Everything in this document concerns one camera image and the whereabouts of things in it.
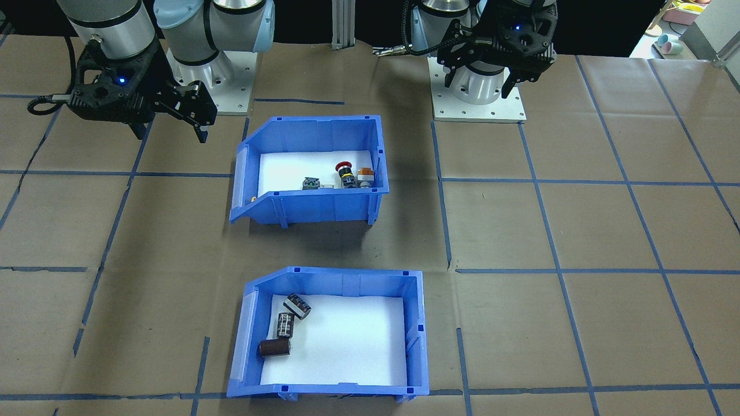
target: brown capacitor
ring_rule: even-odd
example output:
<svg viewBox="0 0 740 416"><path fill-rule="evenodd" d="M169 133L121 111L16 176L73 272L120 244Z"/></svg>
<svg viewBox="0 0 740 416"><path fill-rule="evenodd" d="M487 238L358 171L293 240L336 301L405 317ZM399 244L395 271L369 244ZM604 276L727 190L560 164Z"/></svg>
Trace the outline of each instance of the brown capacitor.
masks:
<svg viewBox="0 0 740 416"><path fill-rule="evenodd" d="M270 355L288 355L290 354L290 338L260 341L257 353L263 358Z"/></svg>

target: small terminal block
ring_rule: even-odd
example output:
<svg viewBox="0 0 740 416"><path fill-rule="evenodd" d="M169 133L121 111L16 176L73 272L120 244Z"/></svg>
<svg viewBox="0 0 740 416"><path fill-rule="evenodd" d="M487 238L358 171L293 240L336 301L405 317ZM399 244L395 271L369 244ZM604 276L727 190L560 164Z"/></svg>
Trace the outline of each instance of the small terminal block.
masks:
<svg viewBox="0 0 740 416"><path fill-rule="evenodd" d="M281 312L277 314L277 337L293 338L293 324L295 315L290 312Z"/></svg>
<svg viewBox="0 0 740 416"><path fill-rule="evenodd" d="M319 181L319 178L309 178L306 177L306 179L303 179L303 190L307 189L319 189L321 187L321 182Z"/></svg>
<svg viewBox="0 0 740 416"><path fill-rule="evenodd" d="M283 305L288 308L290 312L293 312L295 316L298 317L298 319L301 320L303 320L311 312L311 307L295 293L288 296L288 298L283 302Z"/></svg>

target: metal mounting plate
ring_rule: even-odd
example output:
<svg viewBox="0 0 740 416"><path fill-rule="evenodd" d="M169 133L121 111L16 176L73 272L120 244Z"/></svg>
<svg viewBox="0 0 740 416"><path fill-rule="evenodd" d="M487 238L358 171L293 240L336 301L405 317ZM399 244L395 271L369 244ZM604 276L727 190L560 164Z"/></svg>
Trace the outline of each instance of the metal mounting plate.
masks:
<svg viewBox="0 0 740 416"><path fill-rule="evenodd" d="M232 62L234 78L225 84L215 85L209 90L213 102L218 108L218 115L246 115L249 111L249 101L252 98L252 87L255 84L257 73L257 53L253 52L224 52ZM172 56L172 51L167 50L167 61L174 68L179 63ZM194 79L182 78L182 85L188 85Z"/></svg>
<svg viewBox="0 0 740 416"><path fill-rule="evenodd" d="M449 88L445 88L444 67L437 63L437 58L427 58L427 61L434 120L479 123L518 123L527 120L519 88L515 87L508 98L499 98L491 104L468 104L459 100ZM508 76L508 69L504 69L504 76Z"/></svg>

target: blue plastic bin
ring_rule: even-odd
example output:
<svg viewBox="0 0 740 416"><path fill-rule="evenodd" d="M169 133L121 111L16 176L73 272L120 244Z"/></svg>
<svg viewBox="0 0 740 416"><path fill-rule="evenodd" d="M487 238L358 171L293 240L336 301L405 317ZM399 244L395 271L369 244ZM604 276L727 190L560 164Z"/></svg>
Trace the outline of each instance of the blue plastic bin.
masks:
<svg viewBox="0 0 740 416"><path fill-rule="evenodd" d="M270 118L237 148L229 220L249 217L260 224L280 224L283 228L291 223L320 221L362 220L373 224L383 195L390 191L384 149L378 115ZM262 154L338 150L370 152L372 188L275 191L258 196Z"/></svg>
<svg viewBox="0 0 740 416"><path fill-rule="evenodd" d="M429 394L423 277L415 270L330 269L290 266L244 288L227 397L268 395L298 400L300 393L386 395L396 401ZM260 384L264 359L257 353L269 332L273 295L388 296L403 299L407 386Z"/></svg>

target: electrical component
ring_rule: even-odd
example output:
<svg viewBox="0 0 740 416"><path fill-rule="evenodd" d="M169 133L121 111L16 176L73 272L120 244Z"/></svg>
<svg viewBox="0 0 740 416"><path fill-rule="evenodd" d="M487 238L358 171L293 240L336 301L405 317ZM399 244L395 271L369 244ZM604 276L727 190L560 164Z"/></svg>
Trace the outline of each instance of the electrical component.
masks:
<svg viewBox="0 0 740 416"><path fill-rule="evenodd" d="M319 178L309 178L306 177L306 179L303 179L303 190L307 189L319 189L321 187L321 182L319 181Z"/></svg>
<svg viewBox="0 0 740 416"><path fill-rule="evenodd" d="M290 338L276 338L274 340L262 340L257 348L260 357L271 355L290 355Z"/></svg>
<svg viewBox="0 0 740 416"><path fill-rule="evenodd" d="M342 178L342 188L357 187L357 180L354 178L354 174L352 174L351 163L349 163L348 161L341 161L334 169L339 174L339 177Z"/></svg>
<svg viewBox="0 0 740 416"><path fill-rule="evenodd" d="M290 312L293 312L298 319L303 320L311 312L311 307L303 301L298 295L292 293L283 302L283 305L288 308Z"/></svg>
<svg viewBox="0 0 740 416"><path fill-rule="evenodd" d="M375 181L375 172L369 167L361 167L357 171L357 181L360 182L360 188L372 188Z"/></svg>
<svg viewBox="0 0 740 416"><path fill-rule="evenodd" d="M277 314L277 337L293 338L293 325L295 315L290 312L281 312Z"/></svg>

